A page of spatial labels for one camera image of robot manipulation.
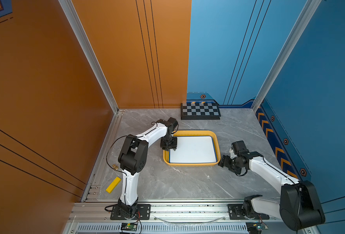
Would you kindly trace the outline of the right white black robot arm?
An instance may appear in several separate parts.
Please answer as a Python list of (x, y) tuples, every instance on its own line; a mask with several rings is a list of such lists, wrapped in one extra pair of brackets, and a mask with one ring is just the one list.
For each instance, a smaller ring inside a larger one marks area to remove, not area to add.
[(249, 151), (244, 141), (232, 143), (230, 155), (222, 156), (218, 165), (228, 168), (237, 176), (245, 176), (252, 171), (280, 195), (279, 200), (267, 199), (262, 195), (247, 196), (239, 209), (229, 208), (230, 214), (247, 219), (261, 219), (262, 214), (273, 216), (281, 219), (293, 231), (325, 223), (326, 217), (315, 186), (273, 166), (259, 152)]

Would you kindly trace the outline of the yellow plastic storage box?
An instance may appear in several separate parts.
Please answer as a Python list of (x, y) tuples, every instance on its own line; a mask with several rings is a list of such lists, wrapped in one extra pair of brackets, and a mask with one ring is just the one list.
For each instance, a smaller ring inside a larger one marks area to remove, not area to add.
[(180, 130), (176, 150), (163, 152), (163, 160), (169, 166), (215, 166), (221, 160), (217, 136), (208, 130)]

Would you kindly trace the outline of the blue-framed whiteboard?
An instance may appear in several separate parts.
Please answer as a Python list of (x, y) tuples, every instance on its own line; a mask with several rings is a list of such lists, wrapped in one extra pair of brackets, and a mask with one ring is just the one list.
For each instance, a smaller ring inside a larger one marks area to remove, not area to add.
[(211, 136), (177, 137), (176, 150), (169, 151), (168, 163), (210, 164), (216, 162), (217, 156)]

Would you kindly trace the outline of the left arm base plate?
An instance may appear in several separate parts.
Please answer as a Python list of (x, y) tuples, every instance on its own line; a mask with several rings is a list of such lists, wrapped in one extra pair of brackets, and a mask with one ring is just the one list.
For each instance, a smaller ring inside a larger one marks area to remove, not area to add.
[(110, 219), (111, 220), (149, 220), (151, 214), (150, 204), (138, 204), (136, 213), (128, 215), (122, 211), (118, 205), (113, 206)]

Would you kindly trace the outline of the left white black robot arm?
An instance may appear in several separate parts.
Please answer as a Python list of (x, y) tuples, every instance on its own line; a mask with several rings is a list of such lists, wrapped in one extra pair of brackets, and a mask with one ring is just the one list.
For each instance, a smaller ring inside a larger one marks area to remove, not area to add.
[(178, 121), (170, 117), (167, 121), (157, 120), (153, 127), (138, 135), (125, 135), (123, 146), (121, 147), (118, 162), (120, 169), (110, 168), (122, 174), (122, 193), (117, 204), (104, 208), (110, 212), (109, 208), (120, 211), (121, 215), (127, 219), (138, 217), (137, 186), (139, 174), (144, 169), (147, 162), (149, 147), (158, 140), (161, 140), (160, 147), (164, 151), (177, 149), (177, 137), (174, 136), (178, 130)]

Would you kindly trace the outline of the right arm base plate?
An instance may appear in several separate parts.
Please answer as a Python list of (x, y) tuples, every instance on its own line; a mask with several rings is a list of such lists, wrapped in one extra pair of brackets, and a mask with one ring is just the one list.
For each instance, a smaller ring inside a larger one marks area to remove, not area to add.
[(246, 214), (246, 211), (242, 204), (228, 204), (227, 206), (228, 206), (230, 220), (236, 220), (236, 219), (256, 220), (259, 218), (265, 219), (265, 220), (270, 219), (270, 216), (266, 214), (259, 214), (259, 213)]

